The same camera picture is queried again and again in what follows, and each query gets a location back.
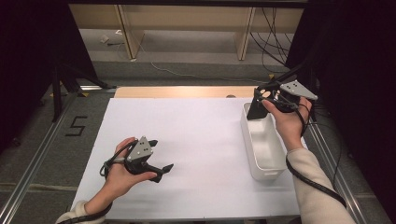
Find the white table surface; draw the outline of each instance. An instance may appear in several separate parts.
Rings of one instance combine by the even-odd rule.
[[[178,221],[299,214],[292,177],[256,181],[241,131],[243,103],[251,98],[111,99],[73,206],[104,184],[103,162],[123,139],[158,140],[150,165],[172,171],[118,198],[107,220]]]

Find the white container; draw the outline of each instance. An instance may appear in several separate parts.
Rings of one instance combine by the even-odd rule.
[[[276,132],[272,114],[264,119],[247,120],[250,103],[241,118],[250,172],[256,180],[276,179],[287,169],[286,152]]]

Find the right hand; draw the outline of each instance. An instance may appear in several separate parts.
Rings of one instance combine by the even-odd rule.
[[[301,142],[301,132],[303,130],[303,124],[296,113],[282,113],[276,106],[267,101],[262,100],[262,104],[265,108],[274,115],[276,120],[276,130],[285,143],[285,147],[288,151],[303,147]],[[306,100],[304,97],[300,97],[299,112],[303,116],[305,123],[309,117],[309,110],[311,109],[311,102]]]

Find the sleeve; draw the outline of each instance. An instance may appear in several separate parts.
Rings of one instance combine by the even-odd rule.
[[[298,148],[288,153],[291,166],[308,179],[332,188],[332,183],[320,168],[315,155],[305,149]],[[337,200],[293,177],[297,203],[300,207],[301,219],[304,224],[311,223],[355,223],[345,207]]]
[[[84,208],[85,203],[86,203],[86,201],[79,201],[78,203],[76,203],[76,206],[70,212],[67,212],[67,213],[64,213],[63,215],[61,215],[56,220],[56,223],[66,221],[67,219],[74,218],[74,217],[87,216],[88,214],[85,212],[85,208]],[[82,224],[99,224],[99,223],[103,223],[104,221],[105,221],[105,217],[100,217],[93,221],[86,221],[86,222],[80,222],[80,223],[82,223]]]

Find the hand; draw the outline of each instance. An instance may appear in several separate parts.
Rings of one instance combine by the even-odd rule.
[[[117,145],[116,153],[125,145],[133,142],[134,137],[127,138]],[[127,151],[123,150],[118,157],[125,157]],[[145,172],[140,175],[130,174],[123,163],[114,163],[108,172],[105,184],[99,192],[85,204],[88,215],[103,211],[115,199],[127,193],[135,184],[154,178],[157,174]]]
[[[301,142],[301,132],[303,130],[303,124],[296,113],[282,113],[274,104],[267,100],[263,100],[262,104],[265,108],[274,115],[276,120],[276,129],[285,143],[285,147],[288,151],[295,148],[303,147]],[[307,122],[309,116],[309,110],[311,109],[311,102],[306,100],[304,97],[300,97],[299,112],[304,118],[304,122]]]

